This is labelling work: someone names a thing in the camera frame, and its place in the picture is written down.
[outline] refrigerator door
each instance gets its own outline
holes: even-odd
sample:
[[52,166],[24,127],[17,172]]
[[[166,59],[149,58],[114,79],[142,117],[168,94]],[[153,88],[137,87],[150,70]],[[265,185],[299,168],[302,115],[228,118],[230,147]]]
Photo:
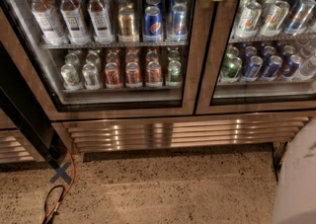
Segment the refrigerator door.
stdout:
[[[206,0],[179,0],[176,2],[182,5],[175,7],[173,0],[161,0],[160,22],[159,16],[148,11],[145,14],[147,0],[129,2],[126,7],[131,7],[133,14],[126,8],[120,11],[119,0],[108,0],[109,8],[104,9],[108,13],[106,21],[108,28],[112,29],[109,33],[112,36],[106,39],[100,35],[104,31],[98,26],[101,25],[100,20],[94,19],[92,25],[90,17],[93,12],[89,14],[87,11],[89,0],[82,0],[82,16],[87,26],[90,26],[87,30],[89,41],[85,43],[85,40],[74,35],[75,29],[71,25],[75,23],[68,21],[67,28],[64,25],[67,17],[63,19],[59,13],[60,0],[49,3],[49,6],[56,6],[55,16],[52,7],[52,18],[60,18],[64,25],[60,37],[43,35],[42,31],[51,27],[55,29],[55,26],[40,20],[42,14],[39,16],[36,7],[32,8],[32,0],[4,1],[4,15],[9,18],[18,36],[3,34],[1,40],[9,45],[11,40],[20,39],[26,51],[21,57],[27,54],[28,58],[17,58],[16,64],[28,60],[30,66],[31,61],[39,74],[34,77],[40,79],[40,85],[47,94],[43,94],[44,90],[39,92],[36,87],[33,87],[34,92],[51,119],[193,113],[212,17],[212,3]],[[12,27],[3,29],[7,33]],[[63,67],[69,62],[69,56],[66,57],[69,54],[72,54],[72,59],[77,58],[70,62],[72,66]],[[131,54],[138,57],[138,68],[133,64],[136,70],[130,65],[127,67],[127,63],[135,60],[133,56],[130,59]],[[97,61],[90,60],[93,56],[97,57]],[[83,66],[88,63],[98,69],[92,70],[98,75],[99,81],[96,77],[87,76],[84,70],[89,67]],[[28,75],[23,72],[24,68],[20,66],[22,73]]]
[[315,4],[217,4],[197,113],[315,108]]

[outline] glass door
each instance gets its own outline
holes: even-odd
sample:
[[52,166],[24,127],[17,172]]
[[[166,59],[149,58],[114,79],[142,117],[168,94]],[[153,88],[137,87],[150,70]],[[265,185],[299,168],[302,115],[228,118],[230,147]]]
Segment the glass door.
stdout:
[[201,93],[199,110],[315,107],[315,4],[315,0],[219,3],[215,21],[219,24],[214,26],[202,83],[207,95]]
[[207,39],[193,38],[207,24],[193,27],[194,16],[202,14],[196,0],[6,4],[59,112],[181,108],[186,100],[194,102],[185,87],[198,88],[191,82],[198,82],[201,60],[190,57]]

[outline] terrazzo floor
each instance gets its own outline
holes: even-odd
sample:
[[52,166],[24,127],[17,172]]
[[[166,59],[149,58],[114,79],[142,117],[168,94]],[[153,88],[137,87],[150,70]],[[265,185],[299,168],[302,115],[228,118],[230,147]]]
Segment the terrazzo floor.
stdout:
[[[277,182],[271,146],[240,145],[75,157],[76,178],[53,223],[268,224]],[[0,166],[0,223],[41,223],[57,184],[47,164]]]

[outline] floor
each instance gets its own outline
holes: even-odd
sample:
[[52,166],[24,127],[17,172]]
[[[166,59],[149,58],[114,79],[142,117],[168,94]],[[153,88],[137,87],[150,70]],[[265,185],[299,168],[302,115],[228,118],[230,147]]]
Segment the floor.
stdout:
[[[269,144],[86,154],[75,165],[54,224],[271,222]],[[0,223],[41,223],[46,194],[66,185],[54,175],[47,164],[1,165]]]

